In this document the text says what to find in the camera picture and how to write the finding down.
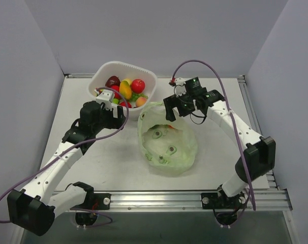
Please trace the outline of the red apple from bag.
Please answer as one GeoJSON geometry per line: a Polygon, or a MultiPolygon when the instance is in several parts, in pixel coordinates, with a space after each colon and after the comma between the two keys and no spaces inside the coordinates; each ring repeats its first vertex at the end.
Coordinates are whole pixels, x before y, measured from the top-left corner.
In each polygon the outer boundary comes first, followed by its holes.
{"type": "Polygon", "coordinates": [[[135,79],[131,83],[131,90],[136,94],[142,93],[145,87],[146,87],[145,82],[141,79],[135,79]]]}

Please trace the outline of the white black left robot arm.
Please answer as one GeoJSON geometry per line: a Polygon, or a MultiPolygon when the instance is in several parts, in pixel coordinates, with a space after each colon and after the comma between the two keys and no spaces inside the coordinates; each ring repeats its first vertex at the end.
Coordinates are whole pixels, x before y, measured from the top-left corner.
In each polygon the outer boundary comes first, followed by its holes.
{"type": "Polygon", "coordinates": [[[62,213],[76,206],[90,211],[94,204],[92,186],[78,181],[59,194],[53,192],[71,167],[99,140],[97,135],[103,129],[113,129],[117,134],[128,118],[126,107],[96,101],[84,103],[79,118],[66,131],[47,164],[21,190],[12,189],[8,194],[10,222],[42,236],[62,213]]]}

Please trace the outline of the light green plastic bag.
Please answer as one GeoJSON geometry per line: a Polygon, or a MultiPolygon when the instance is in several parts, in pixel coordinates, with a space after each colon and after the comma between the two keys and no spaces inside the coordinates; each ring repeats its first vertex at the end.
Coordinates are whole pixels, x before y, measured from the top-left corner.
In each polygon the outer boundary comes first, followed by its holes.
{"type": "Polygon", "coordinates": [[[162,102],[148,103],[137,122],[138,144],[150,166],[166,174],[180,175],[192,167],[198,143],[190,125],[173,112],[176,120],[170,122],[162,102]]]}

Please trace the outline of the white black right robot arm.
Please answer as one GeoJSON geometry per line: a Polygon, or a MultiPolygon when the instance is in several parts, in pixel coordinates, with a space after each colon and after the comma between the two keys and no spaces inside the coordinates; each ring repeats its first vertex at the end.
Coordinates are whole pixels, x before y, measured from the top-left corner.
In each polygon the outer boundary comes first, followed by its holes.
{"type": "Polygon", "coordinates": [[[199,110],[203,119],[215,122],[240,151],[235,173],[217,194],[218,205],[228,208],[244,188],[274,168],[276,143],[271,137],[254,131],[230,108],[226,96],[215,89],[208,91],[201,86],[199,78],[177,78],[170,84],[174,94],[163,100],[166,120],[173,122],[177,115],[185,117],[199,110]]]}

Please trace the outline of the yellow mango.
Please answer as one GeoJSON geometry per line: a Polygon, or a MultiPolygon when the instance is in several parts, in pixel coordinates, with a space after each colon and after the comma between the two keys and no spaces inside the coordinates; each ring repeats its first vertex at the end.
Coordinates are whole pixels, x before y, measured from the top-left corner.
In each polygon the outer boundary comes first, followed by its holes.
{"type": "Polygon", "coordinates": [[[132,97],[132,90],[129,83],[126,80],[120,82],[119,93],[126,99],[129,100],[132,97]]]}

